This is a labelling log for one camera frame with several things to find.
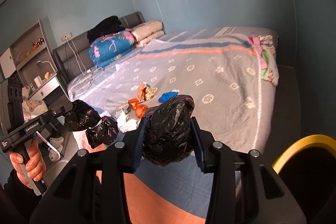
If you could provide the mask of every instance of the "teddy bear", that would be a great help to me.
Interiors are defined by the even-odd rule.
[[[34,109],[37,107],[37,106],[40,106],[42,105],[42,101],[36,101],[36,100],[28,100],[27,101],[27,106],[29,107],[29,111],[30,112],[33,112]]]

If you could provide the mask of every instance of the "orange candy wrapper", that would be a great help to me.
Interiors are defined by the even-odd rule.
[[[130,99],[128,103],[131,106],[131,109],[136,110],[139,104],[143,103],[144,101],[148,101],[154,97],[154,92],[151,89],[151,86],[143,81],[138,89],[136,94],[136,98]]]
[[[137,108],[135,109],[135,115],[138,118],[142,118],[147,109],[148,109],[148,106],[146,105],[138,105]]]

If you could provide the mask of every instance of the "finger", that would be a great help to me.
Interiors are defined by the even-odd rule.
[[[29,157],[33,157],[39,149],[39,141],[36,138],[33,138],[33,141],[31,142],[29,149],[28,149],[28,155]]]
[[[40,150],[37,150],[36,153],[33,156],[30,156],[30,160],[26,164],[26,169],[29,172],[30,170],[33,170],[35,167],[37,167],[37,164],[42,158],[42,154]]]
[[[23,163],[23,157],[14,151],[9,152],[9,158],[12,163],[16,164],[22,164]]]
[[[10,161],[12,162],[12,165],[13,165],[13,167],[14,167],[14,169],[19,173],[19,174],[21,174],[21,175],[24,175],[23,174],[23,171],[22,171],[22,169],[21,169],[21,166],[18,164],[18,163],[15,163],[15,161],[12,159],[12,158],[16,158],[16,155],[15,154],[17,154],[17,153],[15,153],[15,152],[10,152],[9,153],[9,158],[10,158]]]
[[[34,177],[36,177],[42,171],[43,171],[43,161],[40,160],[37,163],[37,166],[33,170],[28,172],[28,177],[33,179]]]
[[[27,186],[28,188],[32,189],[32,187],[30,186],[30,184],[29,184],[29,182],[28,182],[28,180],[26,179],[25,176],[23,176],[23,175],[17,173],[17,178],[19,179],[19,181],[22,182],[23,185],[25,185],[25,186]]]
[[[42,170],[36,177],[34,177],[34,181],[40,181],[44,176],[44,171]]]
[[[44,174],[45,174],[45,172],[47,170],[47,167],[45,165],[44,160],[41,159],[41,161],[43,162],[42,171],[38,175],[36,175],[35,177],[33,177],[34,181],[40,181],[43,178],[43,176],[44,176]]]

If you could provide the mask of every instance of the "screw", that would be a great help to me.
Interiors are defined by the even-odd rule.
[[[212,145],[214,148],[217,148],[217,149],[220,149],[223,147],[223,144],[221,142],[214,142]]]
[[[115,148],[123,148],[125,146],[125,143],[124,142],[116,142],[114,144]]]
[[[255,149],[251,150],[250,154],[251,154],[252,157],[255,157],[255,158],[258,158],[260,156],[259,151],[255,150]]]
[[[80,157],[84,157],[86,155],[86,150],[85,149],[81,149],[77,152],[77,155]]]

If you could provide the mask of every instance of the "white cloth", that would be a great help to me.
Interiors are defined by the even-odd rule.
[[[125,112],[121,112],[120,116],[117,119],[118,127],[122,133],[136,130],[138,127],[138,122],[136,119],[128,119],[128,115],[125,114]]]

